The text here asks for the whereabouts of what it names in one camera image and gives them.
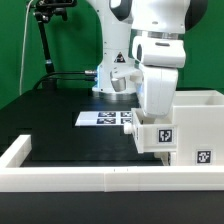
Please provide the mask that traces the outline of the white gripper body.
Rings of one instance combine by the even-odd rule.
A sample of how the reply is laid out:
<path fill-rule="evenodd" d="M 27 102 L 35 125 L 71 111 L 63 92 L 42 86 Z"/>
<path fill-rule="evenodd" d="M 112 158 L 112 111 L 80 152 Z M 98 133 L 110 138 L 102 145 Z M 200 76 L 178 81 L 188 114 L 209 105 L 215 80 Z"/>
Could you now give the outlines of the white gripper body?
<path fill-rule="evenodd" d="M 132 56 L 138 62 L 110 72 L 110 81 L 116 92 L 126 89 L 125 78 L 135 83 L 141 109 L 146 117 L 166 117 L 175 95 L 178 69 L 186 59 L 182 40 L 135 36 Z"/>

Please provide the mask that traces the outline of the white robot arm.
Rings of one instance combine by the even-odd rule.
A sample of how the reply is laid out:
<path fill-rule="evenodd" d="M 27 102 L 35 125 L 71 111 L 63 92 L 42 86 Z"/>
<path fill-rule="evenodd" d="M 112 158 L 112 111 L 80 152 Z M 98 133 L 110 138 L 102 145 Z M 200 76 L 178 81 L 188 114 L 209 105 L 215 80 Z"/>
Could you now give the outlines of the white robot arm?
<path fill-rule="evenodd" d="M 87 2 L 98 14 L 103 44 L 93 93 L 114 100 L 137 96 L 145 116 L 167 116 L 186 60 L 181 37 L 203 18 L 208 0 Z"/>

